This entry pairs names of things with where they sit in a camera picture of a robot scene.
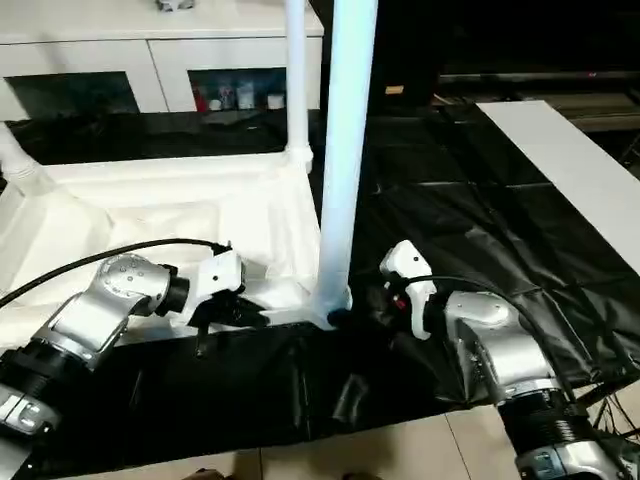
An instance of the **cable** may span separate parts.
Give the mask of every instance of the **cable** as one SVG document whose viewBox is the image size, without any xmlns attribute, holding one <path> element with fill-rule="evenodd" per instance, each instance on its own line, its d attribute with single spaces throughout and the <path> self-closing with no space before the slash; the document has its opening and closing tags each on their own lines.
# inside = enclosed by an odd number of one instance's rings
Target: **cable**
<svg viewBox="0 0 640 480">
<path fill-rule="evenodd" d="M 34 288 L 42 285 L 49 280 L 52 280 L 60 275 L 70 272 L 71 270 L 75 270 L 76 268 L 83 267 L 93 262 L 97 262 L 98 260 L 104 260 L 105 258 L 113 257 L 114 255 L 120 255 L 121 253 L 132 252 L 133 250 L 140 250 L 142 248 L 149 247 L 157 247 L 160 245 L 175 245 L 175 244 L 187 244 L 187 245 L 202 245 L 204 247 L 209 247 L 214 251 L 214 254 L 219 251 L 220 248 L 224 248 L 221 245 L 209 242 L 207 240 L 196 240 L 192 238 L 166 238 L 162 240 L 151 240 L 149 242 L 140 242 L 134 243 L 132 245 L 127 245 L 124 247 L 114 248 L 112 250 L 107 250 L 105 252 L 97 253 L 95 255 L 91 255 L 89 257 L 82 258 L 75 262 L 69 263 L 67 265 L 63 265 L 62 267 L 56 268 L 55 270 L 51 270 L 50 272 L 45 273 L 44 275 L 39 276 L 31 280 L 29 283 L 25 283 L 23 286 L 15 289 L 13 292 L 8 293 L 4 297 L 0 299 L 0 308 L 5 307 L 16 298 L 24 295 L 25 293 L 33 290 Z"/>
<path fill-rule="evenodd" d="M 486 290 L 486 291 L 488 291 L 490 293 L 493 293 L 494 295 L 502 298 L 505 302 L 507 302 L 513 308 L 518 310 L 520 315 L 522 315 L 522 317 L 529 324 L 529 327 L 533 331 L 532 333 L 536 337 L 536 340 L 540 344 L 540 347 L 542 348 L 542 350 L 544 351 L 545 355 L 547 356 L 547 358 L 549 360 L 549 363 L 551 363 L 551 366 L 553 367 L 553 370 L 555 371 L 555 373 L 556 373 L 556 375 L 558 377 L 558 381 L 562 385 L 562 387 L 563 387 L 563 389 L 565 391 L 565 394 L 567 395 L 567 397 L 569 398 L 571 403 L 576 403 L 576 396 L 573 393 L 573 388 L 571 388 L 571 383 L 569 382 L 567 377 L 564 375 L 564 373 L 562 373 L 562 370 L 560 369 L 560 363 L 558 362 L 558 360 L 553 355 L 552 350 L 549 348 L 549 345 L 547 344 L 547 340 L 546 340 L 546 337 L 544 335 L 544 332 L 543 332 L 542 328 L 540 327 L 538 322 L 536 322 L 533 319 L 533 317 L 529 314 L 529 312 L 527 310 L 525 310 L 523 307 L 521 307 L 520 305 L 515 303 L 511 298 L 509 298 L 506 294 L 502 293 L 500 291 L 500 289 L 494 287 L 493 285 L 489 285 L 489 284 L 480 282 L 478 280 L 472 280 L 472 279 L 466 278 L 466 277 L 458 277 L 458 276 L 455 276 L 455 275 L 420 275 L 418 277 L 413 277 L 413 278 L 401 278 L 396 282 L 396 284 L 399 284 L 401 286 L 402 290 L 404 290 L 409 285 L 411 285 L 412 283 L 428 282 L 428 281 L 434 281 L 434 280 L 435 281 L 458 282 L 458 283 L 463 283 L 463 284 L 466 284 L 466 285 L 473 285 L 476 288 L 480 288 L 480 289 Z"/>
</svg>

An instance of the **robotic arm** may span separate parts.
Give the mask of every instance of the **robotic arm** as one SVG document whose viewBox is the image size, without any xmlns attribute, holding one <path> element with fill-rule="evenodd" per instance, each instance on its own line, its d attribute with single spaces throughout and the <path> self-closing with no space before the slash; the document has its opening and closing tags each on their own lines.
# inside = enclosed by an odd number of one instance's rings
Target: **robotic arm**
<svg viewBox="0 0 640 480">
<path fill-rule="evenodd" d="M 194 312 L 199 336 L 211 319 L 198 307 L 243 289 L 240 257 L 229 247 L 199 265 L 190 279 L 178 269 L 134 254 L 99 267 L 89 288 L 69 298 L 24 348 L 0 358 L 0 479 L 12 478 L 29 445 L 54 429 L 79 389 L 126 331 L 131 315 Z"/>
<path fill-rule="evenodd" d="M 408 241 L 392 249 L 380 269 L 390 277 L 405 279 L 431 274 Z M 417 338 L 428 337 L 422 316 L 435 291 L 429 281 L 407 286 Z M 516 451 L 522 478 L 626 477 L 617 459 L 603 450 L 586 413 L 567 400 L 556 372 L 538 342 L 520 324 L 513 305 L 491 293 L 456 291 L 448 298 L 444 316 L 465 393 L 475 384 L 484 385 Z"/>
</svg>

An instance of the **black tarp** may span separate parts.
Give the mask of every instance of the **black tarp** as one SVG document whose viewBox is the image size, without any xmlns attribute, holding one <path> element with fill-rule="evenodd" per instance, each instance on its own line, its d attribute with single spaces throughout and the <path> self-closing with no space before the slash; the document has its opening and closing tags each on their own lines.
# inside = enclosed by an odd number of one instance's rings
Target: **black tarp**
<svg viewBox="0 0 640 480">
<path fill-rule="evenodd" d="M 226 126 L 160 114 L 14 131 L 46 164 L 276 151 L 285 125 L 281 113 Z M 319 209 L 321 121 L 312 132 Z M 369 120 L 351 265 L 359 323 L 367 325 L 380 260 L 406 238 L 434 273 L 491 283 L 525 306 L 575 385 L 636 374 L 640 279 L 477 108 Z M 384 332 L 308 324 L 212 341 L 204 361 L 193 339 L 116 349 L 44 452 L 41 474 L 296 443 L 483 401 L 461 394 L 437 335 L 402 352 Z"/>
</svg>

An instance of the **white pole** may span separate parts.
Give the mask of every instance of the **white pole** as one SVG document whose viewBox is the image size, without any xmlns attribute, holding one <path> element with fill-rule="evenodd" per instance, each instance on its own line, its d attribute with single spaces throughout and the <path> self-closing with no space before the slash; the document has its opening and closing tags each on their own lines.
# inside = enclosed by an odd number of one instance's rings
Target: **white pole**
<svg viewBox="0 0 640 480">
<path fill-rule="evenodd" d="M 304 10 L 307 0 L 287 0 L 287 153 L 311 171 L 309 117 L 306 88 L 306 32 Z"/>
<path fill-rule="evenodd" d="M 350 307 L 349 265 L 378 0 L 335 0 L 322 237 L 314 312 Z"/>
</svg>

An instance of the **floor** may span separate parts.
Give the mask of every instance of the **floor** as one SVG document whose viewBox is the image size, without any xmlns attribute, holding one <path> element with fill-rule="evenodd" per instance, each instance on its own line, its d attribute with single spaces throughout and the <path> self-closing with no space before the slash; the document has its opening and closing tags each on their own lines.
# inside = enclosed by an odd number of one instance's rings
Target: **floor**
<svg viewBox="0 0 640 480">
<path fill-rule="evenodd" d="M 640 425 L 640 382 L 618 395 Z M 590 409 L 595 416 L 598 406 Z M 630 430 L 614 413 L 621 431 Z M 201 468 L 237 480 L 338 480 L 367 472 L 385 480 L 515 480 L 514 452 L 493 407 L 335 437 L 292 447 L 263 448 L 75 477 L 82 480 L 181 480 Z"/>
</svg>

